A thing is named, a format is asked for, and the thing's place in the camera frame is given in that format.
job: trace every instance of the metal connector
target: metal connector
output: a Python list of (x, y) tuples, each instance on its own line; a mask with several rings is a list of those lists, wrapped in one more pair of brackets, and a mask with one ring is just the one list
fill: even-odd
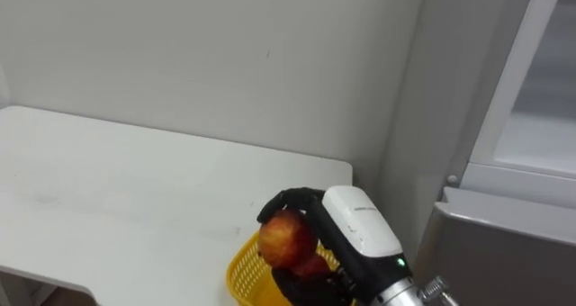
[(424, 303), (430, 303), (436, 298), (445, 306), (459, 306), (460, 304), (447, 292), (448, 285), (441, 276), (432, 279), (420, 292), (420, 299)]

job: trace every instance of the refrigerator door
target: refrigerator door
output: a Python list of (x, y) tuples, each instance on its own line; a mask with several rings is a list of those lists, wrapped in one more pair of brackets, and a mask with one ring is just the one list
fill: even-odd
[(444, 188), (416, 262), (474, 305), (576, 305), (576, 210)]

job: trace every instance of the white wall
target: white wall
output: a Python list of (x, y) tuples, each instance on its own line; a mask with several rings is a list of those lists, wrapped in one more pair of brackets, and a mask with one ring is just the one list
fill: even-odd
[(374, 180), (421, 0), (0, 0), (12, 104), (339, 158)]
[(0, 65), (0, 108), (6, 107), (8, 102), (10, 102), (10, 92), (8, 91), (2, 65)]

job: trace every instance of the robotic hand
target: robotic hand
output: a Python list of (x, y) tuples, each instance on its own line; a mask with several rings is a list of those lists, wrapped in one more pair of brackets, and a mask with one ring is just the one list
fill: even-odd
[(440, 278), (424, 291), (413, 284), (400, 242), (361, 189), (341, 185), (326, 192), (284, 190), (264, 206), (257, 220), (266, 223), (282, 209), (304, 211), (324, 248), (340, 263), (335, 273), (305, 282), (288, 270), (273, 270), (278, 287), (295, 306), (348, 306), (353, 299), (369, 306), (423, 306), (436, 297), (445, 305), (458, 305)]

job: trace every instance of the refrigerator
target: refrigerator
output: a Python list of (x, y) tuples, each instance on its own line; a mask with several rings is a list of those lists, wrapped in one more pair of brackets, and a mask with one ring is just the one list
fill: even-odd
[[(463, 305), (573, 305), (576, 0), (493, 2), (501, 7), (482, 43), (473, 32), (488, 22), (458, 20), (465, 4), (425, 0), (380, 208), (421, 284), (440, 274)], [(434, 28), (441, 23), (448, 27)], [(473, 28), (468, 38), (451, 35)], [(478, 66), (466, 57), (474, 48), (485, 53)], [(423, 63), (432, 59), (439, 67)], [(449, 76), (465, 74), (462, 65), (476, 68), (469, 84)]]

